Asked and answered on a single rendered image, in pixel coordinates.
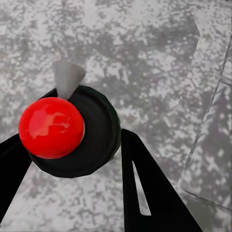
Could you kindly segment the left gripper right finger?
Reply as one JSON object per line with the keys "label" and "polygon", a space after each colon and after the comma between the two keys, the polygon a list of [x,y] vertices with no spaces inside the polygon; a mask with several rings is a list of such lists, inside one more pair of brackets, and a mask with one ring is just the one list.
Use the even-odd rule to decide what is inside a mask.
{"label": "left gripper right finger", "polygon": [[[140,137],[121,129],[125,232],[203,232]],[[150,216],[140,212],[134,161]]]}

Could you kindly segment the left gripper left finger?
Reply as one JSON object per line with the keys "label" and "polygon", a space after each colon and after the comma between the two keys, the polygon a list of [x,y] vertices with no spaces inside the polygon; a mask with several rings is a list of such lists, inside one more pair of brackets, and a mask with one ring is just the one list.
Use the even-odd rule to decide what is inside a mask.
{"label": "left gripper left finger", "polygon": [[0,144],[0,223],[31,162],[19,133]]}

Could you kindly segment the insectifuge atomizer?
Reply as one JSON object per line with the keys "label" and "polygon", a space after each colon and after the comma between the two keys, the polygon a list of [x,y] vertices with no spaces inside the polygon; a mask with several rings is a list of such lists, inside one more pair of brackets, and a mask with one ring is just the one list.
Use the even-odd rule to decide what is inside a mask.
{"label": "insectifuge atomizer", "polygon": [[18,126],[30,159],[57,178],[91,175],[121,148],[119,115],[107,97],[79,85],[83,67],[53,63],[56,87],[23,112]]}

